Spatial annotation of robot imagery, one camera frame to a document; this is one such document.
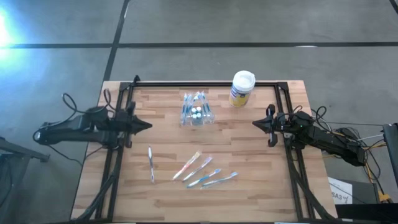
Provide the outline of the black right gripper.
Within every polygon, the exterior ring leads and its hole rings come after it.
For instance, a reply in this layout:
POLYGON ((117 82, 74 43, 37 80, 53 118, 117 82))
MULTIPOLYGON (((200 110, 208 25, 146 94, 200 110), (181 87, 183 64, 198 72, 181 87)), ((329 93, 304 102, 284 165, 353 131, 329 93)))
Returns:
POLYGON ((292 113, 277 113, 275 115, 275 105, 270 104, 266 109, 266 117, 253 121, 255 127, 262 130, 264 133, 269 133, 268 146, 274 147, 278 143, 277 132, 284 132, 291 126, 290 120, 292 113))

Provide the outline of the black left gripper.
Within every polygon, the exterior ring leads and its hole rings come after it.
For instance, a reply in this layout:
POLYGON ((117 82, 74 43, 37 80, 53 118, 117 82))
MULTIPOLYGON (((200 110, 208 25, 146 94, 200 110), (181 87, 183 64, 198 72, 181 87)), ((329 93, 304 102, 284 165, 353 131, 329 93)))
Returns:
MULTIPOLYGON (((116 127, 118 128, 116 135, 116 142, 118 146, 123 145, 127 148, 131 148, 132 146, 131 129, 135 107, 135 101, 128 101, 127 108, 118 109, 115 111, 114 119, 116 120, 116 127)), ((134 127, 134 135, 152 127, 152 124, 141 120, 136 115, 134 115, 134 124, 136 125, 134 127)))

